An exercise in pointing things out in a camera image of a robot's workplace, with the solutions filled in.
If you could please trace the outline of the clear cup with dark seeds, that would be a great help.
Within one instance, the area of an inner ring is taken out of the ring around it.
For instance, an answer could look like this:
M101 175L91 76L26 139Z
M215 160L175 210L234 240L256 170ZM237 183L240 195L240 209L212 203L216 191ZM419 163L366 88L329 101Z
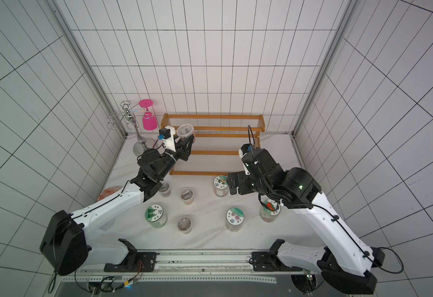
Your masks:
M178 127L176 134L180 140L188 139L193 137L192 142L195 142L195 129L191 124L185 123Z

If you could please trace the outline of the clear cup with purple label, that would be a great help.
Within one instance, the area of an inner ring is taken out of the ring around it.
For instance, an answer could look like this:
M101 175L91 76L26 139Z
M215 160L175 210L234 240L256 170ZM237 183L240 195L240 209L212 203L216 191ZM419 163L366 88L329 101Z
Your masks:
M171 187L168 183L162 183L162 186L159 189L159 194L164 198L167 198L171 195Z

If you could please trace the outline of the clear cup with yellow label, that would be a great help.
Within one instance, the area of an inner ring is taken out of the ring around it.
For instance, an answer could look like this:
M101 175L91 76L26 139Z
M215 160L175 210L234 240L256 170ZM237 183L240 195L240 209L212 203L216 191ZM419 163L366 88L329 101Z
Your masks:
M194 201L194 193L191 189L185 188L180 194L180 200L185 205L190 205Z

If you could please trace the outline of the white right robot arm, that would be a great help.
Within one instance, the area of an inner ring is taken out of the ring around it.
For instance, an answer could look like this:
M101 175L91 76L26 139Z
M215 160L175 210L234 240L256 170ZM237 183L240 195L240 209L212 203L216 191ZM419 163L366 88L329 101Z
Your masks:
M377 278L371 269L382 267L384 252L355 235L309 172L299 167L284 170L266 149L251 144L244 144L239 156L245 169L228 175L230 193L266 196L278 207L302 216L324 242L315 248L278 239L256 263L274 271L301 269L319 274L347 295L373 294Z

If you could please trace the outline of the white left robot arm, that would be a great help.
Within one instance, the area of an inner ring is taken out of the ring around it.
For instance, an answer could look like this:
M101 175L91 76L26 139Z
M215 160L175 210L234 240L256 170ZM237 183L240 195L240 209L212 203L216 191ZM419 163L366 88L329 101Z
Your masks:
M98 230L126 210L151 199L176 162L189 159L194 138L191 135L174 141L175 149L167 148L163 153L146 150L137 160L138 175L119 192L71 214L64 210L55 213L39 246L54 272L65 276L83 265L120 264L130 253L130 244L118 241L97 245L93 241Z

